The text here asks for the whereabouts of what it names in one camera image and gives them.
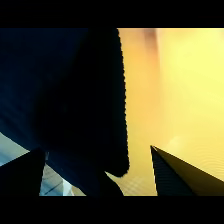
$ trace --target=cloth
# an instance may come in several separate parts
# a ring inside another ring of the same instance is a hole
[[[90,196],[129,169],[120,48],[117,29],[0,29],[0,131]]]

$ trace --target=black triangle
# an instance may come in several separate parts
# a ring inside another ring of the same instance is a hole
[[[158,196],[195,196],[191,188],[151,146]]]
[[[39,196],[45,165],[40,149],[0,167],[0,195]]]

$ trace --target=dark blue fabric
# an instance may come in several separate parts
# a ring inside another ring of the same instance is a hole
[[[116,29],[0,29],[0,131],[89,195],[129,168],[124,88]]]

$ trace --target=yellow background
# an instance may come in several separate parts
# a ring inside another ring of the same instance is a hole
[[[224,180],[223,29],[121,28],[130,171],[125,195],[157,195],[150,145]]]

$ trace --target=garment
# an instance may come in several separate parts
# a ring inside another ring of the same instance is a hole
[[[104,172],[129,169],[118,30],[0,29],[0,131],[87,195],[118,192]]]

